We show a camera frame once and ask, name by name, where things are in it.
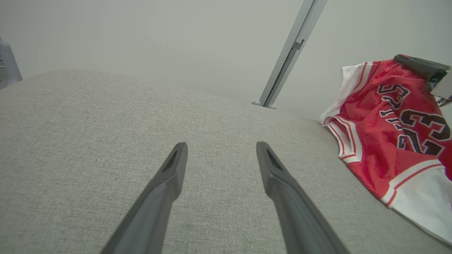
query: upholstered fabric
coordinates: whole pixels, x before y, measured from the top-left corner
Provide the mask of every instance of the upholstered fabric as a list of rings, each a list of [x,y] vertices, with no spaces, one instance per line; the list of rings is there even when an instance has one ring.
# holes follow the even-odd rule
[[[273,148],[351,253],[451,252],[376,200],[315,121],[81,70],[0,90],[0,252],[98,253],[180,141],[188,162],[165,254],[285,253],[257,141]]]

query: basketball jersey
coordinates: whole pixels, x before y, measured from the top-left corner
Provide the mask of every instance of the basketball jersey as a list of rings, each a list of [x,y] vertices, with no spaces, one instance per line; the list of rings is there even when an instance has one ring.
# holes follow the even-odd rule
[[[451,131],[425,81],[393,60],[342,75],[321,115],[339,158],[389,208],[452,245]]]

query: white backdrop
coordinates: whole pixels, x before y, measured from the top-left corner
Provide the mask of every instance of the white backdrop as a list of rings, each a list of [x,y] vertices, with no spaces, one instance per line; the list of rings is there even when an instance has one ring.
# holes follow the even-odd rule
[[[82,68],[251,103],[302,0],[0,0],[23,77]],[[275,105],[318,119],[342,66],[404,53],[452,64],[452,1],[329,0]],[[452,106],[444,110],[452,122]]]

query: red jersey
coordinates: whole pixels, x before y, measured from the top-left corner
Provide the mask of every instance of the red jersey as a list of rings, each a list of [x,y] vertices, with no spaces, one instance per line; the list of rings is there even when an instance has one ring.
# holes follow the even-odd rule
[[[339,158],[389,208],[452,244],[451,131],[425,80],[393,60],[342,71],[321,116]]]

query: gray couch cushion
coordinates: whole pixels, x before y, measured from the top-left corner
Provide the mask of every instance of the gray couch cushion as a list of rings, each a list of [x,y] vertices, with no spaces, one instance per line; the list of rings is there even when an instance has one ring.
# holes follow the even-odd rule
[[[376,200],[315,121],[80,70],[0,91],[0,251],[98,253],[180,141],[187,169],[163,253],[285,253],[257,141],[270,144],[351,253],[451,251]]]

